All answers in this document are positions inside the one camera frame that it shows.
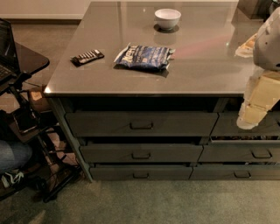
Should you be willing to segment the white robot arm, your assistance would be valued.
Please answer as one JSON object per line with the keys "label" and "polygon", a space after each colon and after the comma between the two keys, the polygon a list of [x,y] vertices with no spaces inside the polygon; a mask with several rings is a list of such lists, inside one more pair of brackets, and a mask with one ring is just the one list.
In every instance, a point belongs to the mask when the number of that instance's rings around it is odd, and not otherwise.
{"label": "white robot arm", "polygon": [[256,127],[280,100],[280,8],[277,7],[260,27],[235,51],[253,58],[256,69],[249,77],[236,125],[243,130]]}

